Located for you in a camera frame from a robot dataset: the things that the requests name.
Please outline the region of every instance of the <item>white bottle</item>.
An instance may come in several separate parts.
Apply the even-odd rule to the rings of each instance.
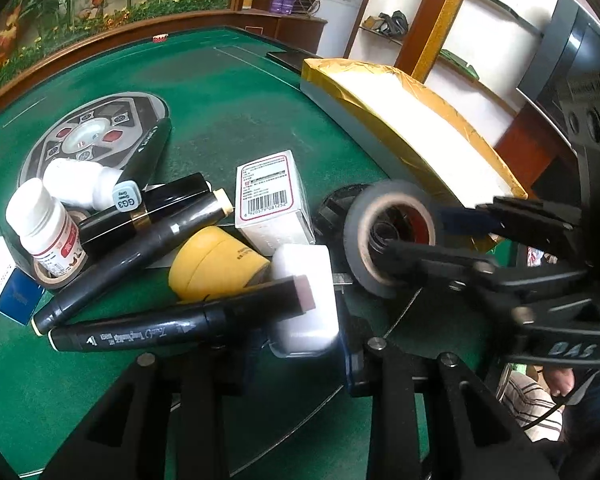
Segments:
[[[122,170],[91,160],[55,158],[42,181],[50,195],[65,205],[103,211],[114,205],[113,187],[120,174]]]
[[[25,250],[53,277],[71,272],[84,259],[77,225],[39,178],[16,190],[5,216]]]

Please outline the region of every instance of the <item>metal bolt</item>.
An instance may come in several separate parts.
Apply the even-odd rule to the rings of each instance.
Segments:
[[[386,348],[386,341],[381,337],[372,337],[366,344],[372,350],[384,350]]]
[[[440,354],[440,362],[449,368],[456,366],[459,360],[458,356],[453,352],[442,352],[442,354]]]
[[[457,282],[456,280],[453,280],[451,283],[449,283],[449,288],[456,292],[460,292],[461,290],[464,289],[464,287],[465,287],[465,285],[463,282]]]
[[[528,325],[536,320],[534,311],[528,306],[517,306],[512,309],[511,315],[513,320],[520,325]]]
[[[144,354],[138,356],[136,363],[138,363],[140,366],[151,366],[155,363],[155,355],[145,352]]]
[[[484,274],[493,274],[494,267],[489,262],[475,262],[474,269]]]

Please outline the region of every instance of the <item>green table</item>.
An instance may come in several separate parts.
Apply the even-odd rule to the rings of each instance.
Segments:
[[[385,178],[347,134],[299,91],[299,76],[265,57],[283,50],[237,30],[219,28],[142,41],[105,52],[46,80],[0,115],[0,224],[22,161],[39,136],[65,113],[121,91],[150,92],[171,111],[173,133],[155,182],[201,171],[214,188],[235,192],[237,165],[291,149],[311,208],[332,190]],[[146,270],[122,283],[80,318],[168,304],[167,270]],[[423,291],[394,331],[407,351],[458,352],[475,366],[483,348],[482,319],[451,301],[452,293]],[[404,303],[382,305],[347,291],[354,313],[384,333]],[[42,468],[120,372],[139,352],[54,352],[0,315],[0,450],[19,473]],[[248,393],[226,400],[231,470],[278,442],[337,389],[340,354],[280,360],[262,351]],[[239,478],[364,478],[370,399],[344,391]]]

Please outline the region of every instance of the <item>barcode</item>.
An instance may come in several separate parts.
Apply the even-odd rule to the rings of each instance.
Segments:
[[[259,196],[247,202],[247,214],[261,213],[271,207],[286,205],[286,190],[277,191],[270,195]]]

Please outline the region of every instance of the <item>white pill bottle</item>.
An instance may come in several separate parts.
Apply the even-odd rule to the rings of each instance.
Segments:
[[[5,216],[24,249],[53,277],[72,272],[85,258],[78,226],[39,178],[27,180],[16,190]]]

